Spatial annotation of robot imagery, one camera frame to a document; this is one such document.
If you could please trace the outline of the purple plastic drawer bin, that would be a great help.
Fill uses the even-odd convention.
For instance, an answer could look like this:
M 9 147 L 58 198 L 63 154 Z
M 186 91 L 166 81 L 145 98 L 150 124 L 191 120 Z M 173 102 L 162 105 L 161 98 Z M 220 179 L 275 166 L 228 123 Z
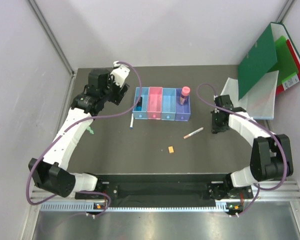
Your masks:
M 175 120 L 179 122 L 187 122 L 191 116 L 191 103 L 190 103 L 190 94 L 184 103 L 184 105 L 179 104 L 179 99 L 181 95 L 182 88 L 176 89 L 176 115 Z

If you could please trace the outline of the pink capped glue stick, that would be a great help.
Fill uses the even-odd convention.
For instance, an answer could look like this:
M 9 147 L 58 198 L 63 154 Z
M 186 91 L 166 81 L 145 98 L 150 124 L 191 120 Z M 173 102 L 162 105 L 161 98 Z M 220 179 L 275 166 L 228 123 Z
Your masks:
M 185 102 L 187 101 L 187 99 L 188 99 L 188 97 L 190 95 L 190 92 L 191 92 L 191 89 L 188 86 L 184 86 L 181 89 L 180 97 L 179 97 L 179 104 L 180 105 L 184 105 L 185 104 Z

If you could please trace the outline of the black highlighter blue cap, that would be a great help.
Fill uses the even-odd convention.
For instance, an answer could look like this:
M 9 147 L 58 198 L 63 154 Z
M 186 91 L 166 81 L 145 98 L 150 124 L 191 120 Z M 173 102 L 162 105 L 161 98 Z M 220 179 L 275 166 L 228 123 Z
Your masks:
M 140 97 L 140 98 L 139 98 L 139 101 L 138 101 L 138 103 L 137 103 L 137 105 L 136 105 L 136 110 L 137 110 L 137 111 L 141 111 L 141 110 L 142 110 L 142 105 L 143 105 L 143 98 Z

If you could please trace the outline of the white marker pink cap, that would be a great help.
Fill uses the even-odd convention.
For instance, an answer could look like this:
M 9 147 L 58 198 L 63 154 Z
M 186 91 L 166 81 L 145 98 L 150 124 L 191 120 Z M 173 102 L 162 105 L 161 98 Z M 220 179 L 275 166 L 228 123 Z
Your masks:
M 200 128 L 198 128 L 198 129 L 192 131 L 191 133 L 185 135 L 183 138 L 184 138 L 184 139 L 187 139 L 187 138 L 192 137 L 193 135 L 195 135 L 195 134 L 197 134 L 197 133 L 199 133 L 199 132 L 201 132 L 201 131 L 203 131 L 203 130 L 204 130 L 204 127 L 200 127 Z

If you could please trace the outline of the white marker blue cap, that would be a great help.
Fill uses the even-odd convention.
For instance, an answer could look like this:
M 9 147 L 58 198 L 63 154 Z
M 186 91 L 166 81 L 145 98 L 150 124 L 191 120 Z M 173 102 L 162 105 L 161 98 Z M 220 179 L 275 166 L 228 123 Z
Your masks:
M 134 114 L 132 113 L 129 128 L 133 129 L 133 125 L 134 125 Z

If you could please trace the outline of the pink plastic drawer bin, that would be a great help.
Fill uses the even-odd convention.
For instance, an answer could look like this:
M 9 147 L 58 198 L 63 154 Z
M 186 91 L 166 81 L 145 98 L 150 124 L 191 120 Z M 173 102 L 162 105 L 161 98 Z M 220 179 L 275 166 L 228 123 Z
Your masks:
M 160 120 L 162 115 L 162 87 L 149 87 L 147 117 L 148 119 Z

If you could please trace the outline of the light blue drawer bin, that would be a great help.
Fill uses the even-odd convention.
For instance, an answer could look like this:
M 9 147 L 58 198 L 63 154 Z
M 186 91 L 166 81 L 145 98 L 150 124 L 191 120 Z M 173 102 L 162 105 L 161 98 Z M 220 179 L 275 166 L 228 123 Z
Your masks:
M 161 120 L 174 121 L 176 117 L 176 89 L 163 88 Z

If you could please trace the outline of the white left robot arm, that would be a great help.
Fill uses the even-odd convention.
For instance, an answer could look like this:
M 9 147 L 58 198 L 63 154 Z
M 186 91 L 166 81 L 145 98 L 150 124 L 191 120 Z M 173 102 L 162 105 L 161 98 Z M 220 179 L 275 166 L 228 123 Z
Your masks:
M 86 191 L 92 198 L 99 198 L 104 191 L 98 178 L 89 173 L 69 173 L 70 158 L 82 135 L 103 110 L 106 102 L 119 105 L 129 85 L 125 82 L 130 70 L 120 64 L 109 71 L 95 68 L 88 74 L 88 83 L 82 93 L 72 101 L 67 117 L 40 161 L 33 158 L 28 167 L 37 188 L 60 197 Z

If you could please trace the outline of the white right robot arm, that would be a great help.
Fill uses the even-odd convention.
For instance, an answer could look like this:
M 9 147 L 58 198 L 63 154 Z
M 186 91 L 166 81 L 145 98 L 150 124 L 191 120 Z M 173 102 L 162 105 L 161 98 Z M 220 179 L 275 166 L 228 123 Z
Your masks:
M 275 134 L 258 124 L 242 107 L 234 107 L 228 94 L 215 95 L 214 104 L 211 132 L 217 134 L 232 129 L 252 147 L 249 166 L 228 173 L 223 179 L 223 192 L 227 197 L 235 198 L 244 187 L 286 179 L 294 173 L 287 135 Z

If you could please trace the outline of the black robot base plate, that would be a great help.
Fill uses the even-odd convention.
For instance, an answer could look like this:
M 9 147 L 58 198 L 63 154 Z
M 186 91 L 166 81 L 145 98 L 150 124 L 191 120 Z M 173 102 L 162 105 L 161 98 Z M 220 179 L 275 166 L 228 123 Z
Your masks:
M 249 200 L 252 188 L 241 187 L 226 191 L 225 173 L 140 173 L 97 174 L 96 191 L 110 194 L 115 199 L 127 196 L 194 196 Z

